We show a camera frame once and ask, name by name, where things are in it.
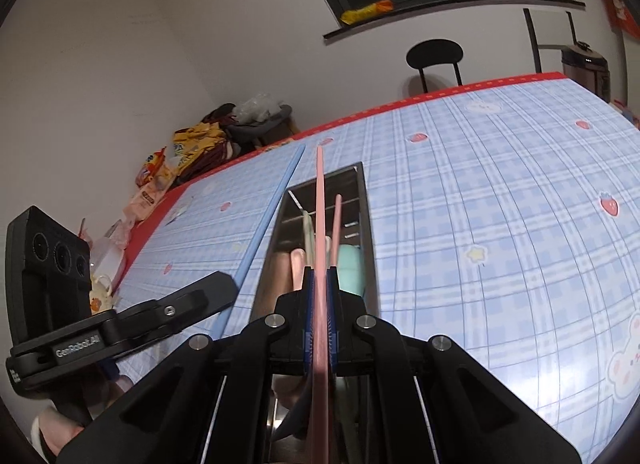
metal screw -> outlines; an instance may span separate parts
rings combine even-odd
[[[269,314],[264,319],[264,323],[267,327],[275,329],[276,327],[284,325],[284,316],[282,314]]]
[[[451,340],[446,336],[436,336],[431,344],[433,348],[439,350],[440,352],[444,352],[445,350],[449,350],[451,348]]]
[[[363,329],[370,329],[371,327],[376,326],[376,319],[373,316],[365,314],[364,316],[360,316],[356,320],[356,324],[358,325],[358,327],[361,327]]]
[[[202,350],[209,344],[209,338],[204,334],[196,334],[195,336],[191,336],[189,338],[189,346],[193,350]]]

pink chopstick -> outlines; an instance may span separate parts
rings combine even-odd
[[[305,279],[306,253],[304,249],[294,249],[289,256],[293,273],[293,290],[300,290]]]
[[[329,462],[329,338],[326,306],[326,247],[324,236],[324,163],[322,146],[316,157],[316,264],[314,276],[313,367],[311,389],[311,463]]]
[[[338,265],[338,248],[340,247],[340,226],[342,221],[342,195],[335,196],[334,227],[331,233],[331,267]]]

blue chopstick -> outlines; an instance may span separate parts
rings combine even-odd
[[[280,203],[280,199],[284,195],[287,186],[289,185],[289,181],[293,176],[293,172],[296,170],[296,166],[300,162],[300,158],[302,157],[302,153],[305,151],[305,145],[300,144],[296,153],[293,155],[289,164],[287,165],[287,169],[284,171],[282,175],[282,179],[278,184],[278,187],[271,197],[269,204],[267,205],[267,209],[265,210],[262,218],[260,219],[260,223],[254,233],[254,236],[251,238],[249,242],[249,246],[246,248],[244,255],[242,256],[242,260],[240,260],[240,265],[236,270],[236,274],[234,275],[234,281],[238,288],[242,288],[242,284],[244,284],[244,279],[249,273],[249,268],[251,267],[252,261],[255,258],[255,253],[258,252],[258,247],[260,246],[260,242],[264,237],[264,234],[267,232],[267,227],[269,227],[269,222],[273,217],[273,214],[276,212],[278,208],[278,204]],[[225,333],[226,324],[229,322],[229,317],[231,316],[231,310],[233,307],[229,307],[228,309],[223,310],[215,323],[212,325],[209,330],[209,335],[213,339],[220,339],[222,335]]]

star print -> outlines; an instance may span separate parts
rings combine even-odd
[[[484,264],[486,262],[486,248],[473,246],[466,252],[466,257],[473,264]]]
[[[472,101],[465,108],[475,114],[498,114],[502,110],[502,105],[487,101]]]

camera lens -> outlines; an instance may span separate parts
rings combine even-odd
[[[65,244],[56,245],[54,257],[58,269],[65,274],[68,273],[71,268],[71,255],[69,254],[68,247]]]
[[[33,237],[33,253],[37,259],[44,262],[49,254],[49,245],[47,239],[42,233],[36,233]]]
[[[86,273],[86,260],[82,256],[78,256],[78,258],[76,258],[76,269],[80,276],[84,276]]]

